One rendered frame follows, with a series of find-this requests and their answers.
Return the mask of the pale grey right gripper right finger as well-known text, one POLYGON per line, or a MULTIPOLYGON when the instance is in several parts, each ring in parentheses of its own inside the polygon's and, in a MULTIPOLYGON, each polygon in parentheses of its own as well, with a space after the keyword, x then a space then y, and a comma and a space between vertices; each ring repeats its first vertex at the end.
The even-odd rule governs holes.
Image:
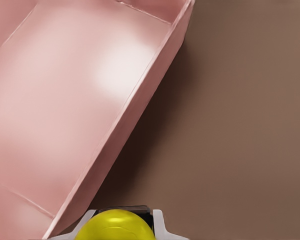
POLYGON ((167 231, 163 212, 160 209, 154 209, 152 215, 156 240, 188 240, 186 237, 167 231))

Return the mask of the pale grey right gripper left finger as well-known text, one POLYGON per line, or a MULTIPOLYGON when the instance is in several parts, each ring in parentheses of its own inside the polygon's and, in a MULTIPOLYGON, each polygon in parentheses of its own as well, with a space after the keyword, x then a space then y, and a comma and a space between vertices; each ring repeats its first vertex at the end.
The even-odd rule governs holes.
POLYGON ((74 227, 70 233, 58 235, 51 237, 50 240, 75 240, 75 236, 78 234, 79 230, 86 224, 93 216, 97 214, 97 210, 88 210, 84 216, 81 218, 79 223, 74 227))

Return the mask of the yellow button with black base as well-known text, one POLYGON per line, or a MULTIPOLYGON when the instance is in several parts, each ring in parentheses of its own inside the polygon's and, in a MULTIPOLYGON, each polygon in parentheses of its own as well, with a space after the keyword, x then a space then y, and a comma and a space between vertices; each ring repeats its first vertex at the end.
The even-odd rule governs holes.
POLYGON ((154 217, 146 205, 99 209, 73 240, 156 240, 154 217))

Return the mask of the pink storage box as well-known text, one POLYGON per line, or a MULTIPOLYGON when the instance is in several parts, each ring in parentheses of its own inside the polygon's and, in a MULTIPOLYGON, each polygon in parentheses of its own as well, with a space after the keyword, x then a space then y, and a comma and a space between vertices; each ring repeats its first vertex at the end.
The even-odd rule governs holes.
POLYGON ((0 240, 88 209, 184 42, 195 0, 0 0, 0 240))

